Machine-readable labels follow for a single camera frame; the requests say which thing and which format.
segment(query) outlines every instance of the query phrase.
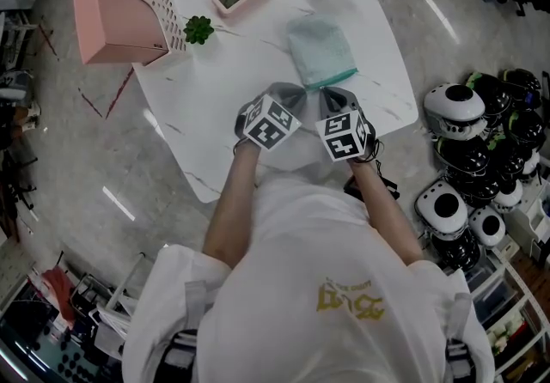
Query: white shelf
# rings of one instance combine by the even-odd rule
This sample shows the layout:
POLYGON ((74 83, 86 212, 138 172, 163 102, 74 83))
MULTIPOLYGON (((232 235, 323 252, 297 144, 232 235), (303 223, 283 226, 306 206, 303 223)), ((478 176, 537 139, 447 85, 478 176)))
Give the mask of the white shelf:
POLYGON ((542 373, 542 375, 541 375, 538 379, 536 379, 533 383, 542 383, 542 381, 544 381, 544 379, 545 379, 548 375, 550 375, 550 368, 548 368, 546 371, 544 371, 544 372, 542 373))
POLYGON ((513 356, 509 361, 507 361, 504 365, 502 365, 499 369, 495 371, 495 374, 501 374, 503 371, 505 371, 509 366, 513 365, 514 362, 523 356, 535 343, 537 343, 542 336, 546 334, 546 331, 539 332, 536 336, 534 336, 529 343, 527 343, 523 348, 521 348, 519 351, 517 351, 517 354, 513 356))
POLYGON ((484 283, 482 283, 477 289, 472 293, 472 299, 475 301, 478 297, 483 295, 483 293, 489 289, 500 277, 504 275, 506 267, 502 264, 500 265, 492 275, 490 275, 484 283))
POLYGON ((495 326, 500 324, 505 324, 508 322, 508 320, 511 319, 511 317, 514 315, 514 313, 519 310, 520 308, 523 308, 523 306, 527 303, 529 300, 529 297, 525 295, 522 299, 520 299, 514 307, 512 307, 510 310, 506 312, 506 314, 501 317, 499 320, 497 320, 494 324, 492 324, 487 330, 486 333, 488 334, 495 326))

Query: white t-shirt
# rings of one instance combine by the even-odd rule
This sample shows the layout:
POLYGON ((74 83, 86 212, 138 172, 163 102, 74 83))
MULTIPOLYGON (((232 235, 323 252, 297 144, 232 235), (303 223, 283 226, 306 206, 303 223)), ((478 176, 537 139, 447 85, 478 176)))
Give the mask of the white t-shirt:
MULTIPOLYGON (((199 383, 440 383, 448 313, 468 293, 461 271, 405 266, 355 198, 276 179, 256 192, 252 243, 233 271, 186 247, 159 252, 126 339, 126 383, 149 383, 145 363, 182 326, 196 281, 214 302, 199 325, 199 383)), ((464 340, 477 381, 493 382, 473 307, 464 340)))

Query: black helmet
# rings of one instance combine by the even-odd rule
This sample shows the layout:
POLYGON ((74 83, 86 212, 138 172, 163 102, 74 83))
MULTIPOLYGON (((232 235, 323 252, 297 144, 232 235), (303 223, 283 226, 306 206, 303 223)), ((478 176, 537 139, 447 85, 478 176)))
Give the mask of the black helmet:
POLYGON ((464 203, 475 209, 487 206, 500 191, 496 174, 489 171, 484 176, 473 177, 449 167, 446 179, 461 194, 464 203))
POLYGON ((523 69, 505 70, 503 81, 512 98, 512 107, 529 111, 541 106, 541 83, 530 71, 523 69))
POLYGON ((503 80, 532 91, 541 91, 541 83, 533 73, 525 69, 505 70, 503 80))
POLYGON ((431 242, 442 261, 451 269, 468 271, 480 260, 480 248, 469 228, 454 240, 442 240, 432 235, 431 242))
POLYGON ((488 145, 491 151, 491 169, 503 180, 514 180, 523 171, 525 149, 517 146, 504 134, 495 136, 488 145))
POLYGON ((494 76, 476 71, 470 75, 466 85, 483 100, 487 120, 492 120, 510 106, 510 95, 505 85, 494 76))
POLYGON ((435 148, 443 163, 463 173, 482 175, 489 164, 489 150, 479 136, 466 141, 439 137, 435 148))
POLYGON ((544 122, 536 112, 513 111, 504 118, 504 132, 516 144, 529 149, 540 149, 546 140, 544 122))

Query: helmet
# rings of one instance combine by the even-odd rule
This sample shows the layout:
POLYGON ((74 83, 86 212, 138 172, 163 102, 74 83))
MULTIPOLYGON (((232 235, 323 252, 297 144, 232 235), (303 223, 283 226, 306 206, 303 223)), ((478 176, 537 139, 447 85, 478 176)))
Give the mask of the helmet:
POLYGON ((525 161, 525 164, 523 165, 523 171, 522 175, 529 175, 534 170, 536 170, 539 162, 541 161, 541 155, 533 149, 531 151, 531 157, 525 161))
POLYGON ((424 97, 426 121, 438 136, 468 140, 487 125, 483 100, 465 85, 443 84, 424 97))
POLYGON ((493 173, 474 177, 447 168, 447 181, 461 194, 464 202, 473 208, 487 206, 498 194, 497 177, 493 173))
POLYGON ((522 201, 523 186, 519 180, 500 183, 500 192, 493 201, 495 209, 500 213, 513 211, 522 201))
POLYGON ((480 248, 469 228, 465 228, 454 240, 441 240, 432 235, 431 243, 451 269, 468 271, 480 260, 480 248))
POLYGON ((415 209, 426 227, 444 239, 459 236, 468 223, 468 210, 458 192, 444 180, 438 180, 416 200, 415 209))
POLYGON ((540 149, 546 140, 544 122, 536 112, 511 112, 504 118, 506 136, 528 149, 540 149))
POLYGON ((505 70, 503 81, 525 87, 529 90, 541 91, 541 83, 533 73, 525 69, 505 70))
POLYGON ((505 70, 503 81, 512 98, 512 107, 529 111, 541 106, 541 83, 530 71, 523 69, 505 70))
POLYGON ((500 215, 491 207, 475 210, 468 220, 472 233, 484 246, 496 246, 506 233, 506 226, 500 215))
POLYGON ((500 123, 501 114, 510 106, 511 97, 505 85, 496 77, 475 72, 468 78, 467 87, 477 93, 485 104, 484 119, 487 128, 492 129, 500 123))
POLYGON ((504 134, 495 136, 489 143, 491 167, 501 179, 514 180, 523 170, 525 149, 515 145, 504 134))
POLYGON ((439 137, 435 148, 437 156, 445 165, 463 173, 483 175, 489 164, 489 150, 481 137, 467 141, 439 137))

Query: marble table top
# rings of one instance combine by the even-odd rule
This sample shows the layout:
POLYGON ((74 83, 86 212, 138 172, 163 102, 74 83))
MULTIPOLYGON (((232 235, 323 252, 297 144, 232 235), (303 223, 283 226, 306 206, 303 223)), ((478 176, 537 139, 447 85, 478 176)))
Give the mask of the marble table top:
MULTIPOLYGON (((192 58, 169 70, 134 64, 150 109, 195 194, 219 198, 233 161, 239 108, 272 82, 301 85, 285 35, 287 21, 311 13, 336 18, 359 72, 339 84, 357 96, 377 136, 418 117, 403 59, 378 0, 268 0, 241 18, 223 19, 211 0, 175 0, 185 21, 211 18, 216 32, 192 58)), ((261 171, 296 171, 330 158, 318 138, 319 92, 311 92, 302 128, 273 152, 262 151, 261 171)))

